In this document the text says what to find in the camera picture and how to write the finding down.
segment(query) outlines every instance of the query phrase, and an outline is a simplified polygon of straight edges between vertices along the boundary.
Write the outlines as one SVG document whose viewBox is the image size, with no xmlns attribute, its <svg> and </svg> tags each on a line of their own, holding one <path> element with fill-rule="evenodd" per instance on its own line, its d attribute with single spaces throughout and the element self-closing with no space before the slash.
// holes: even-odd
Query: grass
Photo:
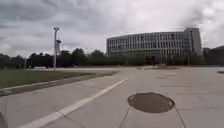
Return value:
<svg viewBox="0 0 224 128">
<path fill-rule="evenodd" d="M 90 74 L 60 71 L 0 70 L 0 89 Z"/>
</svg>

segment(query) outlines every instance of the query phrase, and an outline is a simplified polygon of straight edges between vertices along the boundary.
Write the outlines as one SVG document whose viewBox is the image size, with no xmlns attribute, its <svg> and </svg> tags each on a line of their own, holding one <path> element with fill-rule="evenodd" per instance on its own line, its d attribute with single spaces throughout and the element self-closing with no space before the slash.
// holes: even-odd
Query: street lamp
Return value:
<svg viewBox="0 0 224 128">
<path fill-rule="evenodd" d="M 57 32 L 59 31 L 58 27 L 54 28 L 54 62 L 53 62 L 53 68 L 56 69 L 56 63 L 57 63 Z"/>
</svg>

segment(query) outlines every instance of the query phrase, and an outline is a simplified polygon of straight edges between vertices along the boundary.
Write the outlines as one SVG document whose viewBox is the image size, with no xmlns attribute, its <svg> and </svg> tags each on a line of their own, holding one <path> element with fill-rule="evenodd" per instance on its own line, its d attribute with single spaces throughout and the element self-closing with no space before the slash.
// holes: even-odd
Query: lamp post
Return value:
<svg viewBox="0 0 224 128">
<path fill-rule="evenodd" d="M 57 32 L 59 31 L 58 27 L 54 28 L 54 61 L 53 61 L 53 68 L 56 69 L 56 63 L 57 63 Z"/>
</svg>

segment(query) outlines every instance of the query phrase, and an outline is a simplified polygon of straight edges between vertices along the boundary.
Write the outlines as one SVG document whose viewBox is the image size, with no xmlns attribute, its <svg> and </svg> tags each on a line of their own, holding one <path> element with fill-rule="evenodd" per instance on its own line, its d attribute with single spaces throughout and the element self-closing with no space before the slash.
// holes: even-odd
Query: overcast sky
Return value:
<svg viewBox="0 0 224 128">
<path fill-rule="evenodd" d="M 52 53 L 53 27 L 62 49 L 105 51 L 106 38 L 199 27 L 202 43 L 224 41 L 223 0 L 0 0 L 0 53 Z"/>
</svg>

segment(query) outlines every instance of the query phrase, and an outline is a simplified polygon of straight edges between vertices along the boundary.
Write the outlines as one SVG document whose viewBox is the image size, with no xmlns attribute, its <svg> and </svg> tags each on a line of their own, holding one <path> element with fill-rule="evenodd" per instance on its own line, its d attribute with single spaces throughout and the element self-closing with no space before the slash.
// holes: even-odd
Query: paved plaza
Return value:
<svg viewBox="0 0 224 128">
<path fill-rule="evenodd" d="M 120 71 L 52 88 L 0 97 L 8 128 L 223 128 L 224 68 L 86 68 Z M 175 107 L 145 113 L 129 106 L 136 93 L 171 98 Z"/>
</svg>

